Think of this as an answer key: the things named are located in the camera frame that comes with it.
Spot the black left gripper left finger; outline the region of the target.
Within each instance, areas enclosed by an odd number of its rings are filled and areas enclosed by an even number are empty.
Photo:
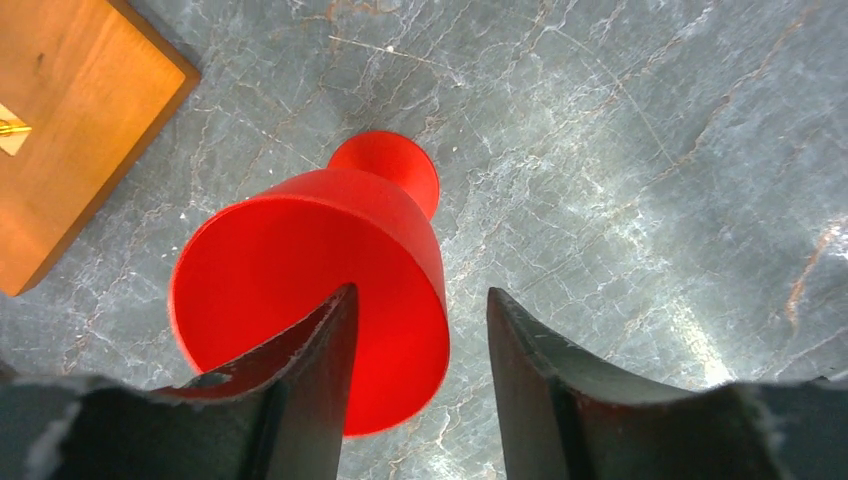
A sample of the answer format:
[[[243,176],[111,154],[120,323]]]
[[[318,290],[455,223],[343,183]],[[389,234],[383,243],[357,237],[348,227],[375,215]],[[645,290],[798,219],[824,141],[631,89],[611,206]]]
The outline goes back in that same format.
[[[5,479],[332,479],[357,346],[358,292],[181,387],[100,375],[1,383]]]

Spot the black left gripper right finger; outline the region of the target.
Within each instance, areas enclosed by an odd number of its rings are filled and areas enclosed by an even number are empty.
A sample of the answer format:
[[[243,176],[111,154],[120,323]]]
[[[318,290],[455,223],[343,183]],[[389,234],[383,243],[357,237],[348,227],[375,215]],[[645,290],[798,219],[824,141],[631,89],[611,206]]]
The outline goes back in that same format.
[[[511,479],[843,479],[847,384],[731,382],[693,392],[613,365],[487,297]]]

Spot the red wine glass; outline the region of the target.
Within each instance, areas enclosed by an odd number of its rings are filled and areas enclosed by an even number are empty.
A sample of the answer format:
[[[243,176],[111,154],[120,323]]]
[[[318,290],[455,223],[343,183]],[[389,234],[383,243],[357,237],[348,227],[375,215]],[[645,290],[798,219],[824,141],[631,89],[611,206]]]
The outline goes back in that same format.
[[[338,287],[358,291],[358,339],[344,432],[418,414],[449,364],[444,266],[432,218],[440,181],[414,141],[369,131],[320,169],[209,218],[170,281],[187,362],[206,373],[293,326]]]

